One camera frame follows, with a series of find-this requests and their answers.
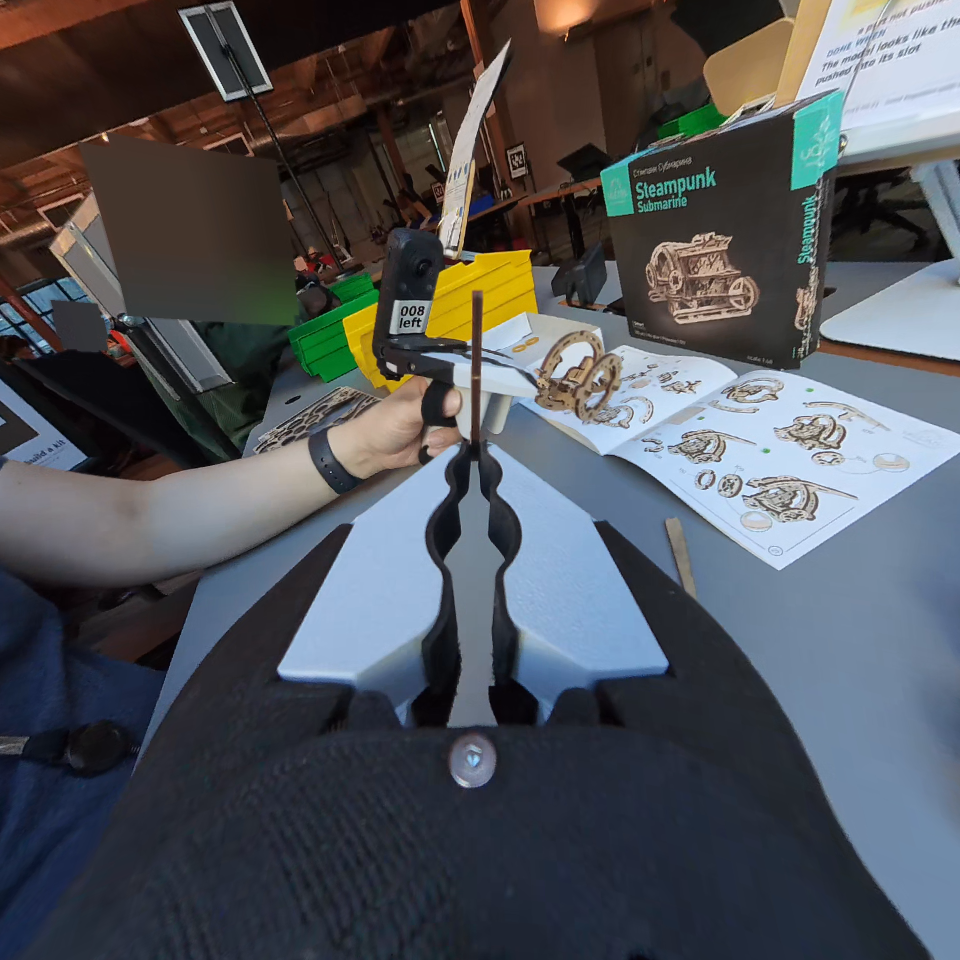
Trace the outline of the person's left forearm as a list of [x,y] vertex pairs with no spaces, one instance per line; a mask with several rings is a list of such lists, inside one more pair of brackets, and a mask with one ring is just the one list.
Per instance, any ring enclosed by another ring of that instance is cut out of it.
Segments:
[[334,498],[304,440],[152,481],[8,461],[2,568],[45,585],[140,586],[243,554]]

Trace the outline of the small black device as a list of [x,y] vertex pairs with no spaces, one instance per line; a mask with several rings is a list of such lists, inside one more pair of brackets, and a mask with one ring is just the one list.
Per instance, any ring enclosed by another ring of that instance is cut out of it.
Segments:
[[604,245],[598,242],[577,259],[563,262],[551,280],[553,295],[568,306],[592,308],[607,282]]

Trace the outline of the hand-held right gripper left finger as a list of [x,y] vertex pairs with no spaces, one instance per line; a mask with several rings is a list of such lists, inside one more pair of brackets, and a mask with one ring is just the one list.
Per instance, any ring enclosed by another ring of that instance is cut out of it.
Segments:
[[384,694],[406,723],[445,722],[461,671],[450,570],[471,453],[451,447],[349,525],[279,663],[287,682]]

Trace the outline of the green plastic bin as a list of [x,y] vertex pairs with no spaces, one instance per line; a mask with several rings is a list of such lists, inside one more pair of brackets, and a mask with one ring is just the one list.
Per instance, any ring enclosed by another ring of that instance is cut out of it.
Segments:
[[296,361],[311,377],[331,382],[357,368],[362,337],[377,317],[379,292],[371,275],[355,273],[326,286],[311,281],[296,292],[301,322],[289,331]]

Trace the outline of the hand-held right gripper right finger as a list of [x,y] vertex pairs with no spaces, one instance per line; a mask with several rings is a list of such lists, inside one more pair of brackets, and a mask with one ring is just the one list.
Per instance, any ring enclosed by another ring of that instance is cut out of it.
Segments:
[[488,689],[496,722],[544,722],[567,690],[665,675],[666,654],[594,519],[490,443],[478,475],[502,557]]

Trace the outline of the small wooden wheel assembly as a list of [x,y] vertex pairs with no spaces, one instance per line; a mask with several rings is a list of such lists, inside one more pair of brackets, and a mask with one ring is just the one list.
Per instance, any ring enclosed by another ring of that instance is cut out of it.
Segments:
[[[556,376],[564,354],[573,347],[587,353],[562,375]],[[534,403],[553,412],[570,412],[584,425],[597,424],[621,385],[623,361],[606,352],[601,337],[588,329],[561,336],[547,352],[536,376]]]

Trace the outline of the white stand base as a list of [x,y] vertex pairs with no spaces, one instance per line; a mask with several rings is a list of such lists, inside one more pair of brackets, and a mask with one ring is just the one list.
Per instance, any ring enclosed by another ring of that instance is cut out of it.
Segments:
[[910,170],[951,258],[917,270],[848,306],[822,325],[826,340],[850,347],[959,360],[959,177],[955,160]]

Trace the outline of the thin dark wooden part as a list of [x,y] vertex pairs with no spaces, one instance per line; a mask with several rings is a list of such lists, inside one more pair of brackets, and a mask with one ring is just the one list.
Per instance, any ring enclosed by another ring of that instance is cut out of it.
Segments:
[[475,290],[471,295],[471,345],[472,362],[470,365],[470,453],[472,459],[479,456],[481,446],[482,406],[482,364],[479,352],[482,349],[484,294]]

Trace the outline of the black wristwatch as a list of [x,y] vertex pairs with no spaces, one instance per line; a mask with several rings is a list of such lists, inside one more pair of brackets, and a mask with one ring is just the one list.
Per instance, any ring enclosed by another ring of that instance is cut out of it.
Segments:
[[341,497],[355,490],[363,481],[351,473],[334,454],[330,445],[330,427],[314,431],[307,439],[307,451],[319,476],[332,493]]

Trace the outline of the distant instruction sheet stand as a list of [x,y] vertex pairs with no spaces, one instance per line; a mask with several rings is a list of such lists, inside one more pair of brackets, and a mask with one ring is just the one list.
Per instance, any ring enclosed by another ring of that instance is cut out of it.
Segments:
[[479,75],[457,132],[448,164],[438,239],[446,259],[461,257],[474,187],[474,152],[479,132],[510,63],[512,41],[503,45],[490,66]]

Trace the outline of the white printed sign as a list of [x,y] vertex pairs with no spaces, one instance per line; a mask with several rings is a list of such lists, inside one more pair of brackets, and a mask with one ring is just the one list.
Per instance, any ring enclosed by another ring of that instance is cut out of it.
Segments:
[[84,471],[97,457],[92,441],[59,410],[1,380],[1,454],[10,461],[64,472]]

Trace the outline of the aluminium frame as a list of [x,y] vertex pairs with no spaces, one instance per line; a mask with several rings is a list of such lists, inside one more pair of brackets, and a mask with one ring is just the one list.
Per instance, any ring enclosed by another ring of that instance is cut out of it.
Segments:
[[[83,291],[110,318],[126,314],[126,304],[109,239],[98,210],[75,217],[55,235],[51,253]],[[146,318],[146,329],[194,394],[233,383],[233,379],[187,320]]]

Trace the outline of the instruction sheet on board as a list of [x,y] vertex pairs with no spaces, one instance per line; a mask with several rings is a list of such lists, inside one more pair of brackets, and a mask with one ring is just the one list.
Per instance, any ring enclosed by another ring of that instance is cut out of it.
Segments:
[[957,1],[794,6],[776,106],[838,90],[850,172],[958,159]]

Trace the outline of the flat wooden stick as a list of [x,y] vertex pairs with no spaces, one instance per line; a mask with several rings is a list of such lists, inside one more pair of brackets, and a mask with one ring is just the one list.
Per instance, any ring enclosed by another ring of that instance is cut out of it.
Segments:
[[677,569],[678,581],[685,593],[697,600],[698,592],[692,570],[690,547],[682,522],[678,517],[667,517],[664,528]]

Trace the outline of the black model kit box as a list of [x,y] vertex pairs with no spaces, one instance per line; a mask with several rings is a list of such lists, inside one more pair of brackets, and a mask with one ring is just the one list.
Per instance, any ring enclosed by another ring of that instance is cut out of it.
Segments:
[[843,105],[820,92],[603,170],[632,338],[785,371],[818,349]]

